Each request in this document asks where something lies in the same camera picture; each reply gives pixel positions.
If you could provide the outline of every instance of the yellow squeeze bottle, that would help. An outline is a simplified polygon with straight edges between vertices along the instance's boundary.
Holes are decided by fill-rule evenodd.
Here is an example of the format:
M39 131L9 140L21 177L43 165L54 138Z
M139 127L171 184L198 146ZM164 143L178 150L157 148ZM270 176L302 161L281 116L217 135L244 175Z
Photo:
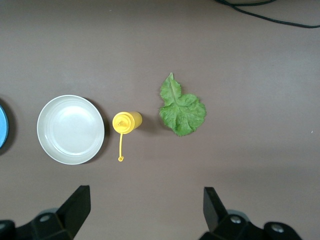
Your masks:
M119 162L124 160L122 156L122 137L123 134L131 133L132 130L139 127L142 123L142 116L137 111L122 111L116 114L112 120L112 126L114 130L120 134L119 143Z

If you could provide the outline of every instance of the green leaf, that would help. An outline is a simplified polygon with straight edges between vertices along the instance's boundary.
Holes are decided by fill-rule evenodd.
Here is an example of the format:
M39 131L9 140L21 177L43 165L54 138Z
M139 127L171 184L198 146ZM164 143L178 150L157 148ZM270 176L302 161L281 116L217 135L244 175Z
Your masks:
M171 72L160 88L164 106L160 108L163 123L178 136L188 135L200 127L207 115L206 107L193 94L182 94L181 85Z

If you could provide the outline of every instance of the brown table surface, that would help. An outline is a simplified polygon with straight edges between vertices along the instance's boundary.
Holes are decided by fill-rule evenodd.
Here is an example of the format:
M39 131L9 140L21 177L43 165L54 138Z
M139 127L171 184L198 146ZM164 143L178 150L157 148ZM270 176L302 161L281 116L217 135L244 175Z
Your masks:
M320 24L320 3L279 0L246 10ZM0 3L0 219L21 226L90 185L76 239L197 240L208 230L203 188L258 227L319 238L320 29L281 25L212 0ZM200 97L204 124L178 137L159 118L169 73ZM50 158L37 137L44 105L61 95L94 103L106 126L121 111L142 125L107 132L86 164Z

